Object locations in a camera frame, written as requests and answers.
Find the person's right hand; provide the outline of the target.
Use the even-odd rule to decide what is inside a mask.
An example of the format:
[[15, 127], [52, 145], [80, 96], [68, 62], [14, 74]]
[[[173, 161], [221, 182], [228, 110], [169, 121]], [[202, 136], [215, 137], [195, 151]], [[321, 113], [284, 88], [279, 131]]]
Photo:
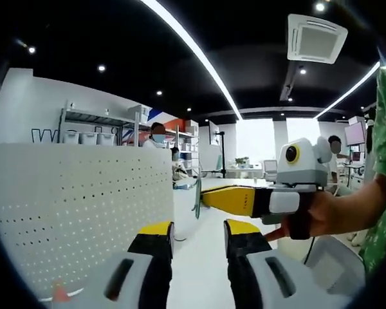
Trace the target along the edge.
[[280, 227], [264, 235], [267, 241], [289, 237], [306, 240], [312, 237], [342, 233], [338, 223], [337, 198], [326, 191], [307, 194], [305, 206], [285, 216]]

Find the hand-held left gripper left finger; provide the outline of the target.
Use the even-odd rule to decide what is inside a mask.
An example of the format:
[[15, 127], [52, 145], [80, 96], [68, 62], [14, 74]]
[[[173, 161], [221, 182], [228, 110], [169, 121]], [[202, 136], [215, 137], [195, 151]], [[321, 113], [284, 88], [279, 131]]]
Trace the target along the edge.
[[173, 247], [172, 221], [141, 228], [119, 259], [104, 296], [119, 308], [166, 308]]

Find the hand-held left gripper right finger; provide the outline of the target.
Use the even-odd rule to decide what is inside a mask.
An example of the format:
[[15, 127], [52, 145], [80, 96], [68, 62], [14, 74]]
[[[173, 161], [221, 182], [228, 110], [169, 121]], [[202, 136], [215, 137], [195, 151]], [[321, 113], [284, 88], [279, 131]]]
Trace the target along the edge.
[[312, 277], [306, 266], [273, 250], [251, 223], [227, 219], [224, 230], [236, 308], [312, 307]]

